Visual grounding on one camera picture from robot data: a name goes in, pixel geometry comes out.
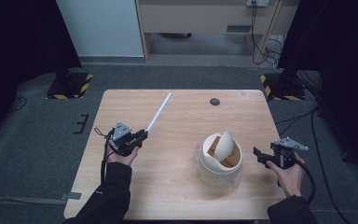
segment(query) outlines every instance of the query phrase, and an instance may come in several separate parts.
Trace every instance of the white rod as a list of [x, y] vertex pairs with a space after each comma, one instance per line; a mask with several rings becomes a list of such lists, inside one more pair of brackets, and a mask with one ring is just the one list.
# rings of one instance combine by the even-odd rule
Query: white rod
[[170, 100], [172, 95], [172, 92], [168, 93], [167, 97], [165, 98], [164, 102], [162, 103], [162, 105], [159, 107], [158, 112], [156, 113], [155, 117], [153, 117], [152, 121], [150, 122], [149, 126], [147, 127], [146, 131], [148, 132], [154, 125], [154, 123], [156, 122], [156, 119], [158, 118], [159, 114], [161, 113], [161, 111], [164, 109], [165, 105], [167, 104], [167, 102]]

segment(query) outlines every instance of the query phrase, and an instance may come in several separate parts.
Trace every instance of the electrical outlet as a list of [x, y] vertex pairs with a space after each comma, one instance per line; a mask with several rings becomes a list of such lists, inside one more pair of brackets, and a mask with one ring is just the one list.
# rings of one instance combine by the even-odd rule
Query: electrical outlet
[[269, 0], [247, 0], [246, 6], [253, 7], [255, 4], [258, 7], [267, 7], [269, 5]]

